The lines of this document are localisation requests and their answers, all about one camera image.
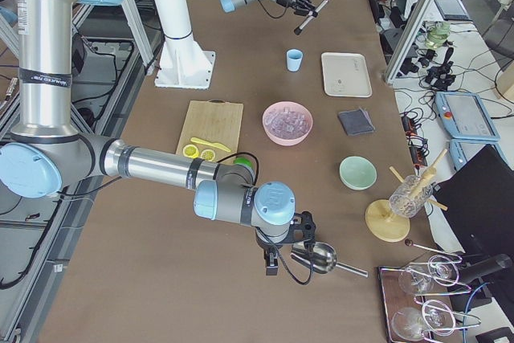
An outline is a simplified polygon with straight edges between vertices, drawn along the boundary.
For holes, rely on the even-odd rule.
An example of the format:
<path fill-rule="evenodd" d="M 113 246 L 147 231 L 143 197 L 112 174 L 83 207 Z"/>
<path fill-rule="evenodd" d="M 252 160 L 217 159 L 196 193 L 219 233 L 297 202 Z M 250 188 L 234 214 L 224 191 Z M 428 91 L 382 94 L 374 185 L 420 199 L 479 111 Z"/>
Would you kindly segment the steel muddler rod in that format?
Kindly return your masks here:
<path fill-rule="evenodd" d="M 329 0 L 323 0 L 315 10 L 310 11 L 309 15 L 304 19 L 304 21 L 294 30 L 294 33 L 296 35 L 300 35 L 304 28 L 314 19 L 318 16 L 318 14 L 321 12 L 321 10 L 328 4 Z"/>

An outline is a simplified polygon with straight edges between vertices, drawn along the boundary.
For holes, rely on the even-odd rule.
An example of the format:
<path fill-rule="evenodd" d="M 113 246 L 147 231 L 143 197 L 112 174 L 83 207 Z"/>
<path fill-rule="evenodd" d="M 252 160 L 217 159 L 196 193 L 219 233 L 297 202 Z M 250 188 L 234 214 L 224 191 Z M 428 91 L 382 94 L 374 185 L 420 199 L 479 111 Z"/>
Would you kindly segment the blue plastic cup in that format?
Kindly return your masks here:
<path fill-rule="evenodd" d="M 296 72 L 300 70 L 304 54 L 299 49 L 289 49 L 286 52 L 286 65 L 290 72 Z"/>

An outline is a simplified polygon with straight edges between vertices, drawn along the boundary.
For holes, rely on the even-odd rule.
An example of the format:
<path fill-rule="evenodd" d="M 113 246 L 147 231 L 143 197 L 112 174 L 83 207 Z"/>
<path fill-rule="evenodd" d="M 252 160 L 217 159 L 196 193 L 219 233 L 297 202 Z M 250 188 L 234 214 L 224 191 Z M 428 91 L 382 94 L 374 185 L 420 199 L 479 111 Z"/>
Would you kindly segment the steel ice scoop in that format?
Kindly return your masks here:
<path fill-rule="evenodd" d="M 369 277 L 367 271 L 339 262 L 336 250 L 327 243 L 319 241 L 314 244 L 294 243 L 290 256 L 297 263 L 305 267 L 312 267 L 316 273 L 326 274 L 335 268 L 340 268 L 358 276 Z"/>

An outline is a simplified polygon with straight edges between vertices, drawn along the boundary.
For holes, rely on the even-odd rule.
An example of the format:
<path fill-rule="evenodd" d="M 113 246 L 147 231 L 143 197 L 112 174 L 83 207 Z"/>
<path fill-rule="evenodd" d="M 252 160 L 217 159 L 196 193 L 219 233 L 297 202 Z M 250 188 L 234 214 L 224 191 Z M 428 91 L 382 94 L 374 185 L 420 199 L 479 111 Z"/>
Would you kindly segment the pile of ice cubes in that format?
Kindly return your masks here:
<path fill-rule="evenodd" d="M 274 107 L 263 118 L 269 133 L 287 140 L 302 137 L 312 126 L 305 113 L 287 106 Z"/>

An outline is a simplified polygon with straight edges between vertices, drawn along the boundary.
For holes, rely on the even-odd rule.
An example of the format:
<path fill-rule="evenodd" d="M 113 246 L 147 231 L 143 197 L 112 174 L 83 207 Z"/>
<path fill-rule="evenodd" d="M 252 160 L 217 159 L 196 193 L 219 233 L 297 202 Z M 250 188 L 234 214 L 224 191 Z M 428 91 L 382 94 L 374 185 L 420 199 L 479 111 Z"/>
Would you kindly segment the cream bunny tray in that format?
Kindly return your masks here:
<path fill-rule="evenodd" d="M 365 57 L 357 53 L 321 54 L 324 92 L 334 97 L 368 98 L 373 94 Z"/>

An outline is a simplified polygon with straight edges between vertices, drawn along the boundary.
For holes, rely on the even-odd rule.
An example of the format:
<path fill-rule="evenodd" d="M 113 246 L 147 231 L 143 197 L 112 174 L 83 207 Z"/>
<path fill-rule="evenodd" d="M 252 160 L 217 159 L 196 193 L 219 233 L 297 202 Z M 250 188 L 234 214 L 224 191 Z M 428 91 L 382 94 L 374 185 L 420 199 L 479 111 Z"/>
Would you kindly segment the green lime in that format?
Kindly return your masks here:
<path fill-rule="evenodd" d="M 234 160 L 233 160 L 233 164 L 234 165 L 242 165 L 242 166 L 245 166 L 249 169 L 253 169 L 253 164 L 252 162 L 246 158 L 246 157 L 236 157 Z"/>

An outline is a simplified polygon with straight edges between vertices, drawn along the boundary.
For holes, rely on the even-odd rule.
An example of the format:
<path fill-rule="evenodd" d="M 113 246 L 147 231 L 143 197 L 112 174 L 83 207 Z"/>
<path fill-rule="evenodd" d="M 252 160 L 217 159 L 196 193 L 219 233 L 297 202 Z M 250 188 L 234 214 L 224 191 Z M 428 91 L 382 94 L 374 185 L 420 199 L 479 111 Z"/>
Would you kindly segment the green bowl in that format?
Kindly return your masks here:
<path fill-rule="evenodd" d="M 352 190 L 366 190 L 377 180 L 377 171 L 371 161 L 364 157 L 350 156 L 339 166 L 342 183 Z"/>

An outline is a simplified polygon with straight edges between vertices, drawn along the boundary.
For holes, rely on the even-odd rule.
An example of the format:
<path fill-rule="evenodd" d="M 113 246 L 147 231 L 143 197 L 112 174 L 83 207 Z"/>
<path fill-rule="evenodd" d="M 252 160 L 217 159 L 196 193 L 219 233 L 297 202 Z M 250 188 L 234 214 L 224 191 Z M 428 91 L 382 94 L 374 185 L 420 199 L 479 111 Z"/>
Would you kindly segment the lemon slice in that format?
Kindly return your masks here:
<path fill-rule="evenodd" d="M 213 149 L 204 149 L 200 152 L 200 158 L 205 161 L 214 161 L 216 159 L 216 152 Z"/>
<path fill-rule="evenodd" d="M 200 151 L 195 144 L 186 144 L 182 148 L 182 155 L 188 158 L 196 158 L 200 155 Z"/>

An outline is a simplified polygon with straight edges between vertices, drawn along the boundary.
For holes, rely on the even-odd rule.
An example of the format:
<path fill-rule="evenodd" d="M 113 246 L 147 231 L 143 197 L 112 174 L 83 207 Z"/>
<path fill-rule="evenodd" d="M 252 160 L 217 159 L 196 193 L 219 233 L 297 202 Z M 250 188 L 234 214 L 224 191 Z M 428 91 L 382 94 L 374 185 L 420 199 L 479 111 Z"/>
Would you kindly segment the pink bowl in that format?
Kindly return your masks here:
<path fill-rule="evenodd" d="M 301 104 L 280 101 L 263 113 L 263 128 L 278 145 L 293 146 L 303 141 L 312 130 L 312 114 Z"/>

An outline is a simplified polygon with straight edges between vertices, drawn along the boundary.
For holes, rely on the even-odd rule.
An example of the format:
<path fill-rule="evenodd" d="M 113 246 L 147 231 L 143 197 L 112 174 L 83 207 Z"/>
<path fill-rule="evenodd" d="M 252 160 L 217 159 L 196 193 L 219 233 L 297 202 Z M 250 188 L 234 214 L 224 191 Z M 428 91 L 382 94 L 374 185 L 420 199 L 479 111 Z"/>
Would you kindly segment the wooden glass stand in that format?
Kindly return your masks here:
<path fill-rule="evenodd" d="M 431 183 L 437 173 L 436 165 L 444 158 L 447 150 L 443 149 L 434 162 L 425 168 L 421 176 L 425 183 Z M 402 184 L 405 180 L 399 172 L 390 167 L 391 172 Z M 365 211 L 365 222 L 369 230 L 379 239 L 386 242 L 398 242 L 403 240 L 410 231 L 410 218 L 404 218 L 392 212 L 388 199 L 379 199 L 368 205 Z"/>

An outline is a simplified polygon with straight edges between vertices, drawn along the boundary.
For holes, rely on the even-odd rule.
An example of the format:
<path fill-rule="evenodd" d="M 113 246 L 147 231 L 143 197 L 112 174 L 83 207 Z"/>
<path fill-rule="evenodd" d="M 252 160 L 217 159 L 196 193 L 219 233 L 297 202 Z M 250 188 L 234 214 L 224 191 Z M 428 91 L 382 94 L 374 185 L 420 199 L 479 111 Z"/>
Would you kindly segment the yellow plastic knife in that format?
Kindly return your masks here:
<path fill-rule="evenodd" d="M 231 149 L 229 147 L 227 147 L 226 145 L 224 145 L 223 143 L 220 143 L 220 142 L 207 141 L 207 140 L 204 140 L 199 137 L 191 137 L 190 141 L 194 144 L 210 146 L 215 149 L 221 149 L 225 152 L 231 151 Z"/>

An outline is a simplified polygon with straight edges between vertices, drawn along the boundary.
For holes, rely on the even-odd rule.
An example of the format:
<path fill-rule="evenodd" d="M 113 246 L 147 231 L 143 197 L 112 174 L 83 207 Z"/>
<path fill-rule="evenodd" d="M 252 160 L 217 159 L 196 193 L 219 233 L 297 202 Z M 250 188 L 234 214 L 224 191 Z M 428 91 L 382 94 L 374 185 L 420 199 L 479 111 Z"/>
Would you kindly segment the grey folded cloth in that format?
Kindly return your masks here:
<path fill-rule="evenodd" d="M 337 117 L 349 136 L 375 132 L 370 116 L 363 108 L 339 112 Z"/>

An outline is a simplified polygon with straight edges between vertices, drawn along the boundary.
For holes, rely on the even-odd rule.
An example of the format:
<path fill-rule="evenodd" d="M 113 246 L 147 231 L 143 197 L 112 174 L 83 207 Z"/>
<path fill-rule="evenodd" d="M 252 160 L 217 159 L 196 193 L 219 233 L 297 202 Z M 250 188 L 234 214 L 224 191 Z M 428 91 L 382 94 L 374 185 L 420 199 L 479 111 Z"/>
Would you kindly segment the wooden cutting board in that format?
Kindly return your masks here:
<path fill-rule="evenodd" d="M 184 147 L 193 144 L 193 137 L 210 143 L 220 143 L 229 149 L 225 151 L 212 145 L 195 144 L 199 153 L 204 149 L 212 149 L 215 152 L 215 161 L 236 153 L 242 117 L 243 104 L 191 100 L 175 153 L 182 155 Z"/>

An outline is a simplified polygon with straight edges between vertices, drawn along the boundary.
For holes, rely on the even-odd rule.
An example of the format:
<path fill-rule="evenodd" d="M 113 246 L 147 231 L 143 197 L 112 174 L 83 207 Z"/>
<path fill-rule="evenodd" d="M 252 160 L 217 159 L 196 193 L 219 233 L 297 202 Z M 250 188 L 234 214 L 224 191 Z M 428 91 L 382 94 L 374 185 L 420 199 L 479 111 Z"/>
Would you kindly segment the wine glass rack tray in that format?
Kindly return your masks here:
<path fill-rule="evenodd" d="M 461 281 L 460 262 L 457 255 L 439 252 L 402 267 L 377 269 L 388 341 L 440 342 L 480 326 L 477 316 L 451 305 L 452 296 L 471 293 Z"/>

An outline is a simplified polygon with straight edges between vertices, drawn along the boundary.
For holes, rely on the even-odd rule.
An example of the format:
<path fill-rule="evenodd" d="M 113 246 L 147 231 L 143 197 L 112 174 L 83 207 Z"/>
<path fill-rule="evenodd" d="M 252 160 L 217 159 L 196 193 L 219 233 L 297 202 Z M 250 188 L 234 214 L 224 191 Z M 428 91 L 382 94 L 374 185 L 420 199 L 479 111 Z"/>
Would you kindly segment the textured clear glass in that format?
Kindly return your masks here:
<path fill-rule="evenodd" d="M 425 183 L 415 175 L 407 176 L 390 196 L 390 209 L 396 215 L 412 218 L 422 209 L 432 192 L 431 183 Z"/>

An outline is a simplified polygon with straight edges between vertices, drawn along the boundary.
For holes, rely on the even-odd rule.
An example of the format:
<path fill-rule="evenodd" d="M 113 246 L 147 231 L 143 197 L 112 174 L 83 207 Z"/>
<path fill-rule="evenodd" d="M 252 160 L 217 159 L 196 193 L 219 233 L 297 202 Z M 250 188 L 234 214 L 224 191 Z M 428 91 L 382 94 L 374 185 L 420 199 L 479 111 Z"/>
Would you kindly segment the blue teach pendant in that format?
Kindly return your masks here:
<path fill-rule="evenodd" d="M 503 159 L 505 156 L 497 142 L 451 139 L 449 152 L 455 171 L 462 169 L 484 146 L 490 145 Z"/>
<path fill-rule="evenodd" d="M 497 142 L 500 134 L 480 96 L 470 92 L 436 92 L 443 127 L 454 139 Z"/>

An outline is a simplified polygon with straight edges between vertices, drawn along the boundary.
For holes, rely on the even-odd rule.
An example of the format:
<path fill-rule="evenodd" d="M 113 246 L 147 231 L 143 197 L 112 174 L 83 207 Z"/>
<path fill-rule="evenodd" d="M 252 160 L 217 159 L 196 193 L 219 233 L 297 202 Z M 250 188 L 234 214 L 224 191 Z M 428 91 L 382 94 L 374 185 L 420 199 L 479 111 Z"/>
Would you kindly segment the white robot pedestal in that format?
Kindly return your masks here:
<path fill-rule="evenodd" d="M 165 42 L 155 85 L 205 90 L 210 86 L 215 53 L 194 39 L 186 0 L 154 0 Z"/>

